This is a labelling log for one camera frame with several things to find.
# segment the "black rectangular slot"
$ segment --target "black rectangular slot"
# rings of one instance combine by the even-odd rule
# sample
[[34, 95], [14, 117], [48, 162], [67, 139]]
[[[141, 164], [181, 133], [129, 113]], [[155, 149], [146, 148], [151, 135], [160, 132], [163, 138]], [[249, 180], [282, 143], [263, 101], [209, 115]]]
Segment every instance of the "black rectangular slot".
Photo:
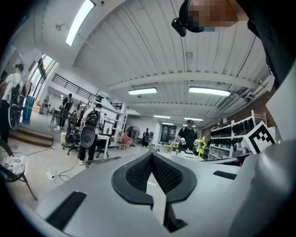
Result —
[[230, 179], [230, 180], [234, 180], [236, 178], [235, 174], [226, 173], [226, 172], [223, 172], [223, 171], [215, 171], [213, 173], [213, 175], [217, 175], [219, 177], [223, 177], [223, 178]]
[[46, 221], [59, 230], [63, 230], [78, 207], [86, 197], [85, 193], [72, 192], [46, 219]]

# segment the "standing fan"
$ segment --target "standing fan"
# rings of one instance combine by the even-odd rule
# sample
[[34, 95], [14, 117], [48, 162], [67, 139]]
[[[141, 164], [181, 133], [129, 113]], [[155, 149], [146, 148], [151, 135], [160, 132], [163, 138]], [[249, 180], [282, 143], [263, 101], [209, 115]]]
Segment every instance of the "standing fan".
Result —
[[127, 133], [131, 134], [131, 138], [133, 139], [133, 144], [131, 146], [135, 146], [134, 145], [135, 137], [138, 137], [140, 135], [141, 130], [136, 126], [131, 126], [127, 129]]

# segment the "trash can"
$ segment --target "trash can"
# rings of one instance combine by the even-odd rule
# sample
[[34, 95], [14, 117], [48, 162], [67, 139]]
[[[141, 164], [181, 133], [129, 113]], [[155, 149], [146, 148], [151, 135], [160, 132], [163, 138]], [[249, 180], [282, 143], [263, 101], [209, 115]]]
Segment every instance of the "trash can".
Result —
[[65, 146], [66, 145], [66, 139], [65, 139], [65, 137], [66, 137], [66, 133], [65, 132], [62, 132], [61, 133], [61, 145], [62, 146]]

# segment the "yellow object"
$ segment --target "yellow object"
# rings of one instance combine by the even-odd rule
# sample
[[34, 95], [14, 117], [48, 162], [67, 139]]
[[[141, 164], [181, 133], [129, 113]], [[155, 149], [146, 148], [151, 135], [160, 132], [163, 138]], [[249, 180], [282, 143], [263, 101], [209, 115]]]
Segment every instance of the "yellow object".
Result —
[[201, 140], [198, 141], [198, 147], [197, 147], [197, 152], [198, 152], [198, 158], [197, 161], [199, 161], [200, 154], [204, 153], [204, 148], [207, 146], [207, 144], [204, 142], [204, 136]]
[[167, 148], [167, 153], [168, 154], [172, 153], [173, 147], [174, 147], [173, 145], [169, 145], [169, 147]]

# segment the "door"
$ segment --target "door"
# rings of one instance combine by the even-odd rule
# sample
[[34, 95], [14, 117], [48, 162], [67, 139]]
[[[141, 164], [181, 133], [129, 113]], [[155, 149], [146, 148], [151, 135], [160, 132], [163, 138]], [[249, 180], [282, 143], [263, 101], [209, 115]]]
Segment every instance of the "door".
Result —
[[176, 129], [177, 126], [163, 125], [160, 141], [163, 143], [169, 143], [169, 141], [173, 141], [176, 136]]

